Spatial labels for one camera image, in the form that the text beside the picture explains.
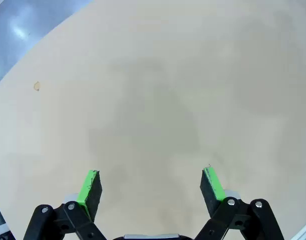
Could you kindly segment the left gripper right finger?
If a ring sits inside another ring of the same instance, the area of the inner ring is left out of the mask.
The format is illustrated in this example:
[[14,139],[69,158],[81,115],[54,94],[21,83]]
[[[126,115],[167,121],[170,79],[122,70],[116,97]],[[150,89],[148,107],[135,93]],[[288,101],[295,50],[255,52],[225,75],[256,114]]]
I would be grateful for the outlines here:
[[212,167],[202,170],[200,189],[210,219],[195,237],[196,240],[222,240],[229,230],[239,230],[246,240],[284,239],[275,215],[264,199],[245,203],[228,196]]

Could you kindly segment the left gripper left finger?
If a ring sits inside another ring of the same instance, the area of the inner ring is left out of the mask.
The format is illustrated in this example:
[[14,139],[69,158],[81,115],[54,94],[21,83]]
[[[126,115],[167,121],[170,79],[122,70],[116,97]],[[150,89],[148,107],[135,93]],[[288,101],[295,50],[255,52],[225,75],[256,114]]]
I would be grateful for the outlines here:
[[94,223],[101,194],[99,171],[90,170],[76,200],[56,209],[47,204],[35,208],[24,239],[62,240],[66,234],[76,234],[81,240],[104,240]]

